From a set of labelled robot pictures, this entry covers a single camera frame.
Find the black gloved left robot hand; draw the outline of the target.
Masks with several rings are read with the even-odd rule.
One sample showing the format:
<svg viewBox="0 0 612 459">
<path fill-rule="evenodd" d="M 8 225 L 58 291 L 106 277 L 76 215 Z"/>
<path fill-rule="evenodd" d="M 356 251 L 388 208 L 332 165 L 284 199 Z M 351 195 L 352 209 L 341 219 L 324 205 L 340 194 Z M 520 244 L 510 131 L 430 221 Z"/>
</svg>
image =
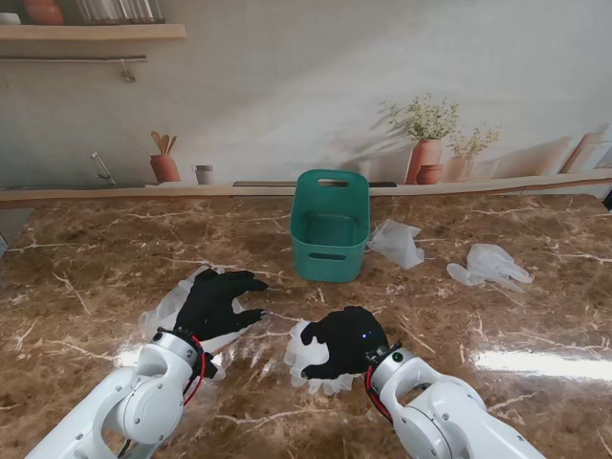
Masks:
<svg viewBox="0 0 612 459">
<path fill-rule="evenodd" d="M 199 273 L 179 311 L 174 330 L 186 332 L 199 341 L 217 339 L 240 332 L 266 315 L 263 309 L 235 313 L 232 302 L 249 292 L 262 292 L 268 284 L 249 271 Z"/>
</svg>

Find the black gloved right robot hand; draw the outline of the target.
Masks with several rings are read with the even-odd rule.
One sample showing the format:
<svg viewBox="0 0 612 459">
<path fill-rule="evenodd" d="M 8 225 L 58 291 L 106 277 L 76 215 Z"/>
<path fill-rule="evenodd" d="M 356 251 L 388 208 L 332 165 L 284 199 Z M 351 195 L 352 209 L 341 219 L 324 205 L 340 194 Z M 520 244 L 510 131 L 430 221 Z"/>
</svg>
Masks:
<svg viewBox="0 0 612 459">
<path fill-rule="evenodd" d="M 301 371 L 301 377 L 308 380 L 333 380 L 344 374 L 364 373 L 369 367 L 367 354 L 389 348 L 382 326 L 361 306 L 347 306 L 311 322 L 300 333 L 300 339 L 303 345 L 317 339 L 329 352 L 325 363 L 311 364 Z"/>
</svg>

